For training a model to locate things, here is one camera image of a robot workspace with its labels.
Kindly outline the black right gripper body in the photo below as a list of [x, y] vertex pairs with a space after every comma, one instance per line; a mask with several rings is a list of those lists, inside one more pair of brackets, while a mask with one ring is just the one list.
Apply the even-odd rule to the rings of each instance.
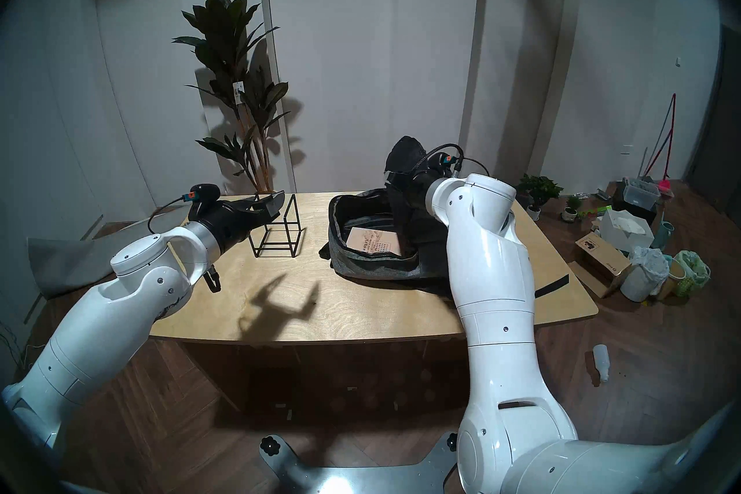
[[414, 217], [430, 218], [427, 193], [438, 180], [438, 171], [431, 168], [409, 172], [407, 187], [390, 187], [390, 206], [395, 221], [409, 221]]

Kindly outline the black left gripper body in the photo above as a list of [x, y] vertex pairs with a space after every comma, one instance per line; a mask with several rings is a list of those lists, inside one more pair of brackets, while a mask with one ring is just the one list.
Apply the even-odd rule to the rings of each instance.
[[243, 242], [252, 229], [262, 226], [262, 209], [251, 200], [194, 201], [193, 221], [200, 222], [216, 240], [220, 254]]

